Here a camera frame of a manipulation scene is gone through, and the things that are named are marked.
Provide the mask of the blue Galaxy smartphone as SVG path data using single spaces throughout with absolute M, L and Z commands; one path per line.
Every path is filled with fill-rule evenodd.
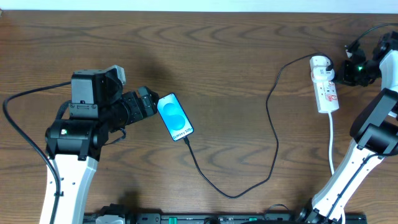
M 173 141 L 179 141 L 194 132 L 194 128 L 175 93 L 159 99 L 157 110 Z

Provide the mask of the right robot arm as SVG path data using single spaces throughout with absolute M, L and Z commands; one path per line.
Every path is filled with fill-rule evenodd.
M 366 176 L 385 158 L 397 155 L 397 32 L 384 34 L 368 60 L 358 40 L 346 47 L 348 59 L 333 82 L 368 86 L 381 78 L 380 93 L 355 119 L 348 152 L 324 188 L 296 216 L 301 223 L 340 223 L 348 200 Z

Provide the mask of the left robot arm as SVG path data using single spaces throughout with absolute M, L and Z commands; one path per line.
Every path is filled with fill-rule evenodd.
M 71 78 L 70 117 L 57 115 L 46 130 L 52 165 L 41 223 L 82 223 L 91 181 L 109 134 L 157 113 L 159 95 L 146 86 L 124 92 L 124 69 L 78 70 Z

